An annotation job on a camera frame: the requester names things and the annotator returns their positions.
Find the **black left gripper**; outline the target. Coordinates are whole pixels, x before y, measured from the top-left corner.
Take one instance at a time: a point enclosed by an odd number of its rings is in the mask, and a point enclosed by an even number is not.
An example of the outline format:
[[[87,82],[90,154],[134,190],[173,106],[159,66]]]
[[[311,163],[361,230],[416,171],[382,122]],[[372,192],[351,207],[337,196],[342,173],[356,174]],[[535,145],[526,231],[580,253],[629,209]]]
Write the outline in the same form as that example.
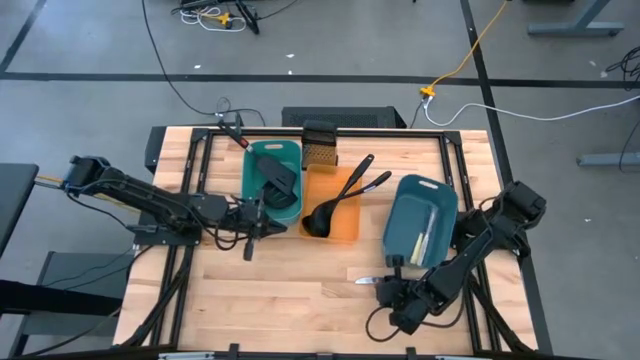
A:
[[[246,234],[243,249],[243,259],[251,261],[255,243],[267,236],[286,233],[288,227],[275,220],[269,220],[265,212],[264,192],[260,191],[254,198],[242,199],[231,196],[236,211],[236,228],[238,232]],[[269,231],[269,226],[277,229]]]

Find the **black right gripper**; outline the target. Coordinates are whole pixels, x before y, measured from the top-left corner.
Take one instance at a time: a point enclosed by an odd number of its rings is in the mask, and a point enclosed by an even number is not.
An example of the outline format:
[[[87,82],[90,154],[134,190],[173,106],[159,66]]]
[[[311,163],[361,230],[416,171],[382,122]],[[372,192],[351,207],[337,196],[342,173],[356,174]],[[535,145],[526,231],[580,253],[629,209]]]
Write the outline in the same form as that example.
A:
[[[406,280],[402,278],[401,271],[404,257],[390,255],[387,259],[391,262],[394,274],[375,280],[376,300],[380,306],[392,307],[392,325],[408,335],[413,335],[429,313],[424,286],[433,270],[427,270],[418,280]]]

